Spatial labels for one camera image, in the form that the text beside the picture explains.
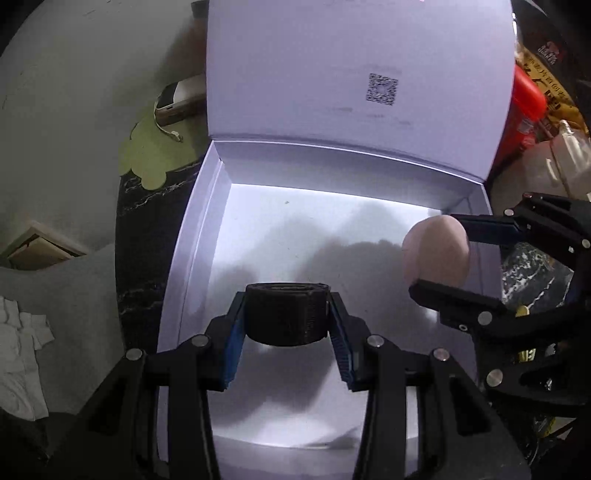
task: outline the black ring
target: black ring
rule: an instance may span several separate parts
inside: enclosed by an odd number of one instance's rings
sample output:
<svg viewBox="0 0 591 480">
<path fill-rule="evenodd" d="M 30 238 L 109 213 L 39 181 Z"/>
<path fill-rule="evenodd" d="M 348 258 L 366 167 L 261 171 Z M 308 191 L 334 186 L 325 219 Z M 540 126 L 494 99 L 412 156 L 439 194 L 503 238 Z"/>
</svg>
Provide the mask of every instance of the black ring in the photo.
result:
<svg viewBox="0 0 591 480">
<path fill-rule="evenodd" d="M 328 295 L 322 283 L 253 283 L 246 287 L 244 323 L 254 341 L 273 346 L 317 342 L 328 331 Z"/>
</svg>

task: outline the white tissue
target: white tissue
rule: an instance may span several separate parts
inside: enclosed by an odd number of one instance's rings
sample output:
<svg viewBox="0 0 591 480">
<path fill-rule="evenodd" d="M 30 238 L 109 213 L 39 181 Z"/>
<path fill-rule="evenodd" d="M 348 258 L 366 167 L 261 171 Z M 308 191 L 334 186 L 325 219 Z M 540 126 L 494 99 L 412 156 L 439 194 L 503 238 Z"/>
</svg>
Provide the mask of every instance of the white tissue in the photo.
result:
<svg viewBox="0 0 591 480">
<path fill-rule="evenodd" d="M 0 407 L 15 417 L 48 416 L 35 350 L 53 339 L 45 315 L 19 313 L 17 302 L 0 297 Z"/>
</svg>

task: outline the box lid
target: box lid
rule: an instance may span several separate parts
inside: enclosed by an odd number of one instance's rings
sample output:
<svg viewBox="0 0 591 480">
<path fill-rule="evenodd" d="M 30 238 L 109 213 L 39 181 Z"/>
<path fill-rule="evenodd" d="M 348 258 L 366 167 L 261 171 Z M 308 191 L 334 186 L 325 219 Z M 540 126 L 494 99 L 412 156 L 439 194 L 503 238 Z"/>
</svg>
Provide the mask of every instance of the box lid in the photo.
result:
<svg viewBox="0 0 591 480">
<path fill-rule="evenodd" d="M 509 0 L 211 0 L 213 138 L 407 155 L 484 179 L 514 69 Z"/>
</svg>

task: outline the open white box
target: open white box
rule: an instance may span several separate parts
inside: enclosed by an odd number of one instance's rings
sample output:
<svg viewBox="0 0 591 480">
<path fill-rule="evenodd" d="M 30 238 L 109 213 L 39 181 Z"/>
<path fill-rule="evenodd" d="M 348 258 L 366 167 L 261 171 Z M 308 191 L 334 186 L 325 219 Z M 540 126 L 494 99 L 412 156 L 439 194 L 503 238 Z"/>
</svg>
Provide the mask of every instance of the open white box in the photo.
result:
<svg viewBox="0 0 591 480">
<path fill-rule="evenodd" d="M 508 109 L 514 38 L 508 2 L 444 4 L 212 1 L 214 141 L 178 236 L 159 351 L 202 333 L 249 283 L 322 282 L 373 333 L 422 353 L 444 346 L 474 377 L 470 337 L 409 298 L 400 245 L 430 215 L 490 213 L 482 180 Z M 450 60 L 450 49 L 463 57 Z M 476 61 L 494 69 L 467 68 Z M 427 71 L 446 75 L 427 86 Z M 365 99 L 368 73 L 397 76 L 394 105 Z M 484 92 L 486 114 L 470 103 Z M 471 254 L 465 288 L 500 296 L 498 248 L 473 244 Z M 350 477 L 366 394 L 340 381 L 328 339 L 294 349 L 246 339 L 234 382 L 209 400 L 225 479 Z M 407 404 L 410 472 L 412 390 Z M 164 459 L 166 406 L 163 391 Z"/>
</svg>

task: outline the red container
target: red container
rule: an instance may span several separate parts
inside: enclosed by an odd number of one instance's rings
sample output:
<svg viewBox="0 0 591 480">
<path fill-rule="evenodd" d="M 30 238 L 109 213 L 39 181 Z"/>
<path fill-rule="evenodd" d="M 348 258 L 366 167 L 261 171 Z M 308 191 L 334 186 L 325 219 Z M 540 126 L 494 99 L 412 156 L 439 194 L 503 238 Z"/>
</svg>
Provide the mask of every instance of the red container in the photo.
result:
<svg viewBox="0 0 591 480">
<path fill-rule="evenodd" d="M 545 113 L 546 97 L 526 72 L 515 65 L 509 114 L 496 151 L 495 161 L 492 163 L 493 168 L 498 168 L 507 156 L 519 149 L 521 142 L 532 133 L 534 125 Z"/>
</svg>

